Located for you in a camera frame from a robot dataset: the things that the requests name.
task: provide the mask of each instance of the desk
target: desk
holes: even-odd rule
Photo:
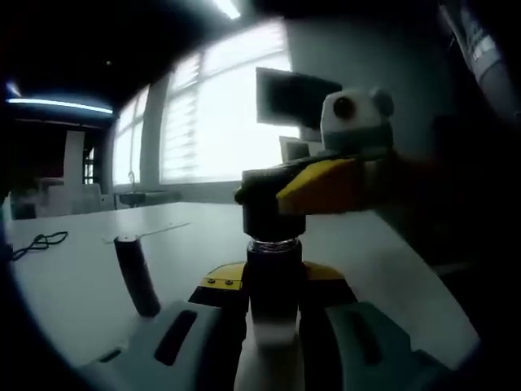
[[[46,336],[73,366],[101,356],[142,322],[127,293],[114,246],[104,239],[190,225],[142,238],[162,305],[187,300],[211,269],[246,259],[249,238],[237,205],[177,203],[17,221],[15,248],[68,231],[60,245],[11,264]],[[422,258],[372,211],[308,218],[303,258],[333,266],[359,301],[403,327],[415,349],[455,368],[479,338],[461,307]]]

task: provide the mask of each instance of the wall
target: wall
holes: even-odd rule
[[[432,154],[432,119],[452,112],[449,74],[440,48],[396,26],[360,20],[290,21],[287,36],[295,72],[346,87],[387,88],[396,106],[392,118],[396,149],[423,159]],[[160,121],[168,79],[165,75],[149,92],[138,189],[177,191],[184,201],[234,202],[239,182],[159,184]]]
[[[292,21],[287,35],[295,72],[346,88],[386,88],[395,103],[398,152],[421,159],[432,155],[432,119],[453,110],[440,48],[416,32],[363,20]]]

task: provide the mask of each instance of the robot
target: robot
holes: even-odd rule
[[[357,302],[337,270],[303,261],[298,239],[308,214],[368,206],[379,161],[392,149],[392,112],[382,90],[330,94],[320,156],[245,171],[235,199],[252,237],[247,261],[209,272],[187,302],[145,311],[153,319],[127,349],[83,368],[94,387],[231,390],[249,310],[255,325],[292,330],[300,312],[307,390],[430,389],[442,381],[446,367],[412,351],[409,336],[370,303]],[[137,308],[146,307],[125,281]]]

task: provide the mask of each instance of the fluorescent light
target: fluorescent light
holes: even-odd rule
[[[7,83],[7,89],[12,94],[14,94],[14,95],[16,95],[18,97],[22,96],[22,94],[20,93],[20,90],[18,89],[18,86],[14,82],[12,82],[12,81]]]
[[[56,100],[13,98],[13,99],[8,99],[7,102],[8,103],[48,104],[50,106],[65,106],[66,108],[81,108],[83,110],[91,110],[93,112],[104,112],[106,114],[112,114],[112,110],[110,110],[108,108],[96,108],[94,106],[87,106],[85,104],[58,102]]]
[[[237,19],[241,16],[237,8],[235,8],[234,4],[231,0],[213,0],[217,8],[219,8],[222,12],[227,14],[230,19]]]

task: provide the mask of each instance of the ceiling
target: ceiling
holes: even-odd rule
[[[375,13],[418,24],[433,20],[436,2],[234,0],[242,16],[230,20],[212,0],[23,0],[10,4],[2,26],[0,74],[26,97],[74,96],[119,109],[161,77],[182,54],[272,14],[287,17]]]

